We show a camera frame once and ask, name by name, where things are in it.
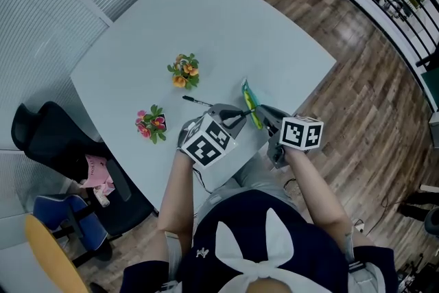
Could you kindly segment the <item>pink paper bag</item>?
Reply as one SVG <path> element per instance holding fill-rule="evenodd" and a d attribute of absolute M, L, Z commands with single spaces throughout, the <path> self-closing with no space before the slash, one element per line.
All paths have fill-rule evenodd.
<path fill-rule="evenodd" d="M 100 156 L 85 155 L 88 164 L 87 178 L 80 183 L 81 188 L 97 188 L 104 193 L 115 190 L 114 183 L 106 167 L 107 160 Z"/>

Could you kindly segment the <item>black pen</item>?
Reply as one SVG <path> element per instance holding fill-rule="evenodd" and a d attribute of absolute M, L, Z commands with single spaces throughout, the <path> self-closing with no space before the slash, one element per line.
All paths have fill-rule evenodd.
<path fill-rule="evenodd" d="M 220 118 L 225 121 L 227 119 L 232 119 L 235 117 L 243 117 L 246 115 L 249 115 L 250 113 L 254 112 L 254 108 L 250 109 L 250 110 L 246 110 L 246 111 L 242 111 L 242 110 L 221 110 L 219 112 L 219 116 Z"/>
<path fill-rule="evenodd" d="M 213 107 L 212 104 L 209 104 L 209 103 L 206 103 L 206 102 L 200 101 L 200 100 L 195 99 L 195 98 L 193 98 L 193 97 L 190 97 L 190 96 L 188 96 L 188 95 L 183 95 L 182 98 L 183 98 L 184 100 L 188 101 L 188 102 L 193 102 L 193 103 L 195 103 L 195 104 L 200 104 L 200 105 L 203 105 L 203 106 L 207 106 L 207 107 L 209 107 L 209 108 L 210 108 L 210 107 Z"/>

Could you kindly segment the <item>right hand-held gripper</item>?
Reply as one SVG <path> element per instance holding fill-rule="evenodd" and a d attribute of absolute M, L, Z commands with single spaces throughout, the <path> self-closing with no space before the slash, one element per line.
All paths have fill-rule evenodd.
<path fill-rule="evenodd" d="M 267 156 L 276 169 L 287 165 L 285 147 L 305 152 L 320 146 L 323 121 L 311 117 L 290 117 L 288 113 L 272 106 L 260 108 L 256 109 L 256 115 L 270 137 Z"/>

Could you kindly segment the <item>person's navy cap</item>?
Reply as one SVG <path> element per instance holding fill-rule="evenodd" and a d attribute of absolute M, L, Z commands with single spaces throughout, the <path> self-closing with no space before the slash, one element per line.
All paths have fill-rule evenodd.
<path fill-rule="evenodd" d="M 182 293 L 218 293 L 240 273 L 215 256 L 219 222 L 232 231 L 244 259 L 268 260 L 265 219 L 273 209 L 287 227 L 294 256 L 280 266 L 318 283 L 331 293 L 348 293 L 348 263 L 335 241 L 322 229 L 307 223 L 288 204 L 258 190 L 250 190 L 217 204 L 198 224 L 193 248 L 182 260 L 178 280 Z"/>

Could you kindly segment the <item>black office chair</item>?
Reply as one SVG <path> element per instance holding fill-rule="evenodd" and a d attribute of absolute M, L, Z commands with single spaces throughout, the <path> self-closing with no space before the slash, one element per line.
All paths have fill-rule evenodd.
<path fill-rule="evenodd" d="M 110 163 L 115 190 L 103 207 L 91 188 L 86 189 L 90 208 L 111 236 L 127 233 L 158 211 L 125 173 L 103 141 L 91 139 L 56 103 L 46 102 L 33 113 L 21 104 L 12 121 L 15 146 L 33 161 L 41 163 L 77 183 L 87 179 L 86 156 Z"/>

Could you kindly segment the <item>orange flower pot plant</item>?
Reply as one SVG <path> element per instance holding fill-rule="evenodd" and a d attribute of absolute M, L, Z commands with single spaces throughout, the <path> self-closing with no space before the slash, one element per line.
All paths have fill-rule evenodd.
<path fill-rule="evenodd" d="M 198 60 L 195 54 L 177 55 L 172 65 L 167 65 L 167 70 L 172 74 L 172 83 L 175 87 L 191 90 L 196 88 L 200 82 Z"/>

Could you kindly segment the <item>white box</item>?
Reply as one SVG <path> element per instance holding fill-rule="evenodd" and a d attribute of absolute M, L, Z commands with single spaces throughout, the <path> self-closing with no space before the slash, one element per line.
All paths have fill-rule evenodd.
<path fill-rule="evenodd" d="M 435 149 L 439 149 L 439 111 L 434 112 L 429 120 L 431 140 Z"/>

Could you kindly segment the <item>mint green pencil pouch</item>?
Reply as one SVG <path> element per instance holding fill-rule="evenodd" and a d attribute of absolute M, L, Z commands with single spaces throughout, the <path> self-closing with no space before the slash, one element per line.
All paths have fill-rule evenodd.
<path fill-rule="evenodd" d="M 256 109 L 258 106 L 260 106 L 260 103 L 256 95 L 250 89 L 247 78 L 244 78 L 243 82 L 241 83 L 241 93 L 244 97 L 244 101 L 246 103 L 246 106 L 248 107 L 248 110 L 254 108 L 254 112 L 249 114 L 253 124 L 257 127 L 258 130 L 262 130 L 263 124 L 256 115 Z"/>

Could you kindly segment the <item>green panel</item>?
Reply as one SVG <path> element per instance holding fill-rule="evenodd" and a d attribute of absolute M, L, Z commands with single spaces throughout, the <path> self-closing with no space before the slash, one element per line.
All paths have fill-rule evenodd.
<path fill-rule="evenodd" d="M 439 111 L 439 67 L 423 73 L 421 77 L 436 104 L 436 111 Z"/>

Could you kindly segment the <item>person's grey trousers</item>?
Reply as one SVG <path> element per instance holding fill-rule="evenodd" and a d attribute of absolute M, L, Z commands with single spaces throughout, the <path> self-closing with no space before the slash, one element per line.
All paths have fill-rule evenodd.
<path fill-rule="evenodd" d="M 220 202 L 240 193 L 250 190 L 262 191 L 288 204 L 295 211 L 297 206 L 287 195 L 281 183 L 269 173 L 259 154 L 255 154 L 236 174 L 221 187 L 212 191 L 197 212 L 197 221 L 202 219 Z"/>

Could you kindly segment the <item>yellow round table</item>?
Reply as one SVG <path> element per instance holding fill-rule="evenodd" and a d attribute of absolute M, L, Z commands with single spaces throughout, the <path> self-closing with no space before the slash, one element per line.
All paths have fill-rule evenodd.
<path fill-rule="evenodd" d="M 90 293 L 52 232 L 32 214 L 25 217 L 25 236 L 37 262 L 62 293 Z"/>

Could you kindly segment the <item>person's left forearm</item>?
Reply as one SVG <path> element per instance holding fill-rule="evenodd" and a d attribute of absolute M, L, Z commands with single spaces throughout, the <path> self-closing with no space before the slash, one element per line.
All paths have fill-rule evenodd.
<path fill-rule="evenodd" d="M 177 150 L 159 211 L 158 229 L 191 239 L 193 219 L 193 160 Z"/>

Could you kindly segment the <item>person's left hand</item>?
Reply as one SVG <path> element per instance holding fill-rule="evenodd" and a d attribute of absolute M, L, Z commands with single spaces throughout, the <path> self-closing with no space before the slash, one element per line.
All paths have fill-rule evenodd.
<path fill-rule="evenodd" d="M 178 135 L 178 141 L 177 141 L 177 150 L 181 150 L 182 149 L 182 145 L 185 142 L 185 139 L 187 138 L 187 134 L 188 134 L 188 130 L 186 128 L 183 128 L 179 135 Z"/>

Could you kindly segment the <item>person's right forearm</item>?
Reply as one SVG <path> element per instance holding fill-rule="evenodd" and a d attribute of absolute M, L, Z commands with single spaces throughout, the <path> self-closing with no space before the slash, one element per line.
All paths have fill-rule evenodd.
<path fill-rule="evenodd" d="M 353 228 L 342 204 L 304 152 L 284 150 L 313 223 L 342 245 Z"/>

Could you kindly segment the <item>small printed packet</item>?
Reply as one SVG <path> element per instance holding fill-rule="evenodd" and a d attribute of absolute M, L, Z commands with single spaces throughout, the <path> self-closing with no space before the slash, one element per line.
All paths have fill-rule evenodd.
<path fill-rule="evenodd" d="M 107 207 L 110 204 L 110 201 L 107 199 L 106 195 L 104 194 L 104 191 L 101 187 L 95 187 L 93 189 L 93 193 L 98 201 L 98 203 L 103 207 Z"/>

